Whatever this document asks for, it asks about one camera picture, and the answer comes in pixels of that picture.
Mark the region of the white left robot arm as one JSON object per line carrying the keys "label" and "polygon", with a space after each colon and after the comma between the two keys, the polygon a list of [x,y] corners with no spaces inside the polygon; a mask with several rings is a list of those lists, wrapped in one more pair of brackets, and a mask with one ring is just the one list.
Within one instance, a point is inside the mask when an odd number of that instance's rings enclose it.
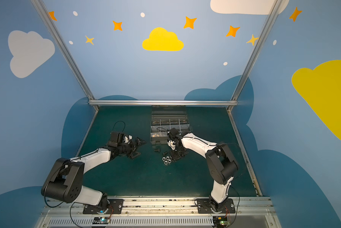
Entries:
{"label": "white left robot arm", "polygon": [[141,154],[139,147],[145,144],[146,141],[124,132],[111,132],[105,146],[82,156],[57,159],[42,186],[41,194],[44,198],[65,203],[94,206],[103,213],[109,208],[107,194],[85,187],[84,174],[119,155],[134,159]]}

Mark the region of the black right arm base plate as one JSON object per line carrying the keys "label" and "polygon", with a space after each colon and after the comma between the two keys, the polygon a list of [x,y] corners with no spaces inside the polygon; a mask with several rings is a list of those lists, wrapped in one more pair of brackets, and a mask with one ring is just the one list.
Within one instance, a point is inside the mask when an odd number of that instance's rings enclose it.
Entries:
{"label": "black right arm base plate", "polygon": [[199,214],[236,214],[236,205],[232,199],[217,203],[213,199],[198,198],[195,200],[195,205]]}

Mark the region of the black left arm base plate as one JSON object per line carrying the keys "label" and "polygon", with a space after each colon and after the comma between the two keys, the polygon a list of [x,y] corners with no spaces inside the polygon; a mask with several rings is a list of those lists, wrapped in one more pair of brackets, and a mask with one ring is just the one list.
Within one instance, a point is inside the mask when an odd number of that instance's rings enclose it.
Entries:
{"label": "black left arm base plate", "polygon": [[121,214],[123,208],[123,199],[107,199],[107,202],[101,201],[98,205],[86,204],[83,209],[85,215],[113,215]]}

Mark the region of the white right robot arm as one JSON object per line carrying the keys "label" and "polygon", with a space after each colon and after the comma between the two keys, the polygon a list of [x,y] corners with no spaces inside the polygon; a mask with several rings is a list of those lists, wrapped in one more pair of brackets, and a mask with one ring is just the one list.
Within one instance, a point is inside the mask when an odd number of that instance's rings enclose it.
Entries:
{"label": "white right robot arm", "polygon": [[191,150],[206,159],[209,173],[214,180],[210,193],[210,207],[220,212],[228,200],[228,191],[239,164],[226,143],[213,143],[195,136],[188,131],[179,132],[172,128],[167,132],[167,144],[171,148],[170,157],[178,161]]}

